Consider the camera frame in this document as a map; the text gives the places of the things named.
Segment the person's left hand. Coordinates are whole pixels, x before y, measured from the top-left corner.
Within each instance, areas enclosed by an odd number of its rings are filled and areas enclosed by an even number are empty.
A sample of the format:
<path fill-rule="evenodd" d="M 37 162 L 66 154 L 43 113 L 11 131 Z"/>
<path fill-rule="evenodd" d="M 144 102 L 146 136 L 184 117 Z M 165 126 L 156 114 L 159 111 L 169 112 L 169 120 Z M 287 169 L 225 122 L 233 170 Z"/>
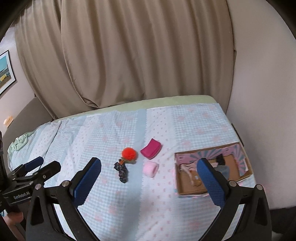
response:
<path fill-rule="evenodd" d="M 8 226 L 14 226 L 17 223 L 21 223 L 23 221 L 23 213 L 22 212 L 10 212 L 4 217 L 4 221 Z"/>

